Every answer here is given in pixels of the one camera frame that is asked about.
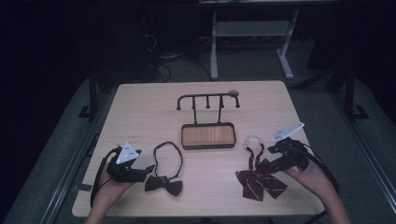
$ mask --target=metal stand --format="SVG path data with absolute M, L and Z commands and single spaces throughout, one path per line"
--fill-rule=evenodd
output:
M 217 12 L 213 12 L 212 21 L 212 51 L 210 54 L 210 78 L 217 80 L 218 59 L 216 55 L 217 36 L 285 36 L 285 42 L 280 49 L 277 49 L 277 56 L 282 65 L 285 76 L 288 79 L 294 78 L 291 72 L 286 52 L 289 47 L 294 26 L 297 21 L 299 9 L 294 10 L 290 21 L 217 21 Z
M 348 71 L 346 71 L 346 99 L 345 99 L 345 112 L 346 115 L 352 120 L 355 119 L 368 119 L 366 111 L 364 111 L 361 105 L 356 105 L 359 113 L 353 113 L 353 93 L 355 85 L 355 71 L 353 70 L 353 66 L 350 65 L 348 67 Z
M 238 91 L 229 91 L 227 93 L 207 93 L 207 94 L 189 94 L 182 95 L 177 99 L 177 110 L 181 110 L 180 101 L 183 98 L 192 99 L 192 110 L 194 112 L 194 123 L 184 124 L 181 127 L 181 145 L 184 149 L 210 149 L 210 148 L 232 148 L 236 143 L 235 128 L 231 122 L 221 122 L 221 109 L 224 108 L 223 96 L 231 96 L 235 99 L 235 107 L 239 108 Z M 198 123 L 196 114 L 195 98 L 206 98 L 206 109 L 210 108 L 209 97 L 219 97 L 219 118 L 217 123 Z M 217 139 L 214 129 L 221 129 L 225 134 L 222 136 L 223 141 L 212 141 Z
M 89 122 L 91 122 L 97 111 L 97 97 L 96 97 L 96 82 L 94 72 L 91 72 L 89 77 L 89 85 L 90 85 L 90 105 L 82 107 L 81 111 L 79 112 L 79 118 L 89 118 Z

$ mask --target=table leg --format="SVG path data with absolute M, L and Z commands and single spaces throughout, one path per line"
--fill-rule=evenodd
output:
M 217 12 L 213 12 L 212 21 L 212 51 L 210 52 L 210 79 L 217 80 L 218 75 L 218 58 L 216 56 L 216 23 Z
M 286 34 L 285 34 L 285 42 L 283 43 L 283 46 L 281 49 L 276 50 L 277 57 L 279 58 L 280 63 L 283 68 L 283 71 L 285 72 L 285 76 L 288 79 L 294 78 L 294 75 L 291 72 L 288 60 L 286 59 L 286 51 L 288 50 L 291 36 L 293 35 L 293 31 L 294 31 L 294 27 L 295 27 L 295 24 L 297 21 L 299 11 L 300 11 L 299 9 L 294 10 L 293 16 L 291 17 L 291 20 L 290 20 L 290 23 L 288 26 L 288 30 L 286 31 Z

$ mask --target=human hand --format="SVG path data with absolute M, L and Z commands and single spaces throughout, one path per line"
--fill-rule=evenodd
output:
M 284 172 L 294 178 L 306 189 L 317 195 L 320 199 L 328 196 L 329 194 L 336 194 L 332 182 L 324 174 L 320 167 L 318 167 L 311 160 L 309 160 L 308 166 L 304 171 L 288 169 Z
M 332 182 L 314 162 L 309 160 L 308 167 L 304 171 L 298 172 L 288 169 L 284 172 L 320 198 L 330 223 L 351 223 L 347 210 L 333 187 Z
M 92 210 L 86 223 L 101 223 L 107 210 L 129 189 L 134 183 L 117 183 L 111 179 L 105 165 L 99 179 L 98 191 L 93 201 Z

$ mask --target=cable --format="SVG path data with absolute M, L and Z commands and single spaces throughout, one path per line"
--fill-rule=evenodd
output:
M 241 51 L 248 50 L 249 48 L 250 45 L 248 43 L 243 43 L 241 40 L 239 41 L 224 40 L 223 42 L 218 43 L 219 54 L 235 54 Z
M 101 7 L 98 9 L 99 15 L 101 15 L 101 13 L 104 13 L 104 11 L 103 11 L 103 10 L 104 10 L 104 5 L 105 5 L 105 2 L 102 1 Z M 91 20 L 89 20 L 89 21 L 87 22 L 87 25 L 88 25 L 88 26 L 92 26 L 92 24 L 93 24 L 95 21 L 97 21 L 98 18 L 99 18 L 99 16 L 94 16 L 93 19 L 91 19 Z M 98 40 L 95 39 L 95 38 L 92 36 L 91 32 L 90 32 L 88 29 L 85 29 L 83 34 L 89 39 L 89 41 L 90 41 L 97 49 L 100 50 L 100 52 L 103 53 L 103 55 L 105 55 L 111 62 L 113 62 L 114 64 L 116 64 L 117 66 L 119 66 L 122 70 L 124 70 L 124 71 L 128 74 L 128 78 L 139 77 L 140 74 L 138 74 L 138 72 L 136 72 L 136 71 L 138 71 L 138 69 L 136 69 L 135 67 L 132 67 L 132 68 L 127 67 L 124 63 L 122 63 L 120 60 L 118 60 L 114 55 L 110 54 L 100 43 L 98 43 Z M 151 61 L 153 61 L 152 56 L 155 55 L 155 49 L 156 49 L 157 44 L 158 44 L 157 38 L 156 38 L 154 35 L 146 35 L 146 34 L 144 34 L 144 37 L 145 37 L 146 39 L 148 39 L 148 41 L 149 41 L 150 39 L 153 40 L 152 46 L 150 46 L 150 47 L 145 47 L 145 49 L 149 52 L 149 54 L 148 54 L 149 59 L 150 59 Z M 143 78 L 143 79 L 138 79 L 137 81 L 151 82 L 152 79 L 155 78 L 154 73 L 155 73 L 155 69 L 152 69 L 152 70 L 150 71 L 150 74 L 151 74 L 150 77 Z
M 312 147 L 303 144 L 304 146 L 309 147 L 312 152 L 315 153 L 315 151 L 312 149 Z M 309 152 L 303 152 L 300 149 L 296 148 L 296 147 L 289 147 L 289 146 L 283 146 L 287 149 L 291 149 L 293 151 L 297 151 L 299 153 L 302 153 L 303 155 L 305 155 L 309 160 L 311 160 L 312 162 L 314 162 L 323 172 L 324 174 L 329 178 L 330 182 L 332 183 L 332 186 L 334 187 L 335 191 L 337 192 L 337 194 L 339 194 L 339 187 L 338 187 L 338 183 L 334 177 L 334 175 L 332 174 L 332 172 L 327 168 L 327 166 L 324 164 L 324 162 L 320 159 L 320 158 L 316 158 L 313 155 L 311 155 Z M 314 217 L 311 217 L 308 221 L 305 222 L 305 224 L 311 224 L 314 223 L 315 221 L 317 221 L 318 219 L 324 217 L 326 215 L 326 210 L 320 212 L 319 214 L 315 215 Z
M 160 77 L 161 77 L 161 79 L 163 80 L 163 82 L 167 82 L 169 79 L 174 80 L 175 82 L 179 82 L 178 80 L 176 80 L 176 79 L 174 79 L 174 78 L 171 78 L 172 71 L 171 71 L 171 69 L 170 69 L 168 66 L 164 65 L 163 63 L 159 63 L 158 66 L 164 67 L 164 68 L 168 71 L 168 76 L 165 77 L 165 76 L 163 75 L 163 73 L 160 72 L 159 69 L 157 69 L 157 73 L 158 73 L 157 82 L 160 82 Z
M 93 187 L 92 187 L 92 191 L 91 191 L 91 207 L 93 205 L 93 200 L 95 199 L 96 193 L 98 192 L 99 188 L 101 188 L 104 185 L 103 184 L 98 188 L 100 176 L 102 175 L 103 169 L 105 168 L 107 159 L 112 153 L 115 153 L 115 152 L 117 152 L 117 148 L 114 148 L 109 153 L 107 153 L 107 155 L 102 159 L 102 162 L 100 163 L 98 173 L 96 174 L 95 181 L 93 182 Z
M 210 73 L 207 71 L 207 69 L 204 67 L 204 65 L 201 64 L 201 63 L 199 63 L 199 62 L 197 62 L 197 61 L 195 61 L 195 60 L 193 60 L 193 59 L 172 59 L 172 60 L 166 60 L 166 61 L 164 61 L 163 63 L 183 62 L 183 61 L 184 61 L 184 62 L 192 62 L 192 63 L 196 63 L 196 64 L 200 65 L 200 66 L 205 70 L 206 75 L 207 75 L 207 76 L 209 77 L 209 79 L 211 80 L 211 78 L 210 78 Z

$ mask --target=neck strap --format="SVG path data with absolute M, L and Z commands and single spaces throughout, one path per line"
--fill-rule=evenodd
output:
M 157 175 L 157 168 L 158 168 L 157 149 L 159 149 L 160 147 L 163 147 L 163 146 L 166 145 L 166 144 L 172 145 L 172 146 L 177 150 L 177 153 L 178 153 L 178 155 L 180 156 L 180 167 L 178 168 L 178 171 L 177 171 L 177 173 L 176 173 L 174 176 L 168 178 L 169 180 L 171 180 L 171 179 L 173 179 L 173 178 L 178 177 L 178 174 L 180 173 L 181 167 L 183 166 L 183 156 L 181 155 L 181 151 L 180 151 L 180 149 L 179 149 L 173 142 L 164 142 L 164 143 L 161 143 L 161 144 L 159 144 L 158 146 L 156 146 L 156 147 L 154 148 L 155 176 L 158 177 L 158 175 Z

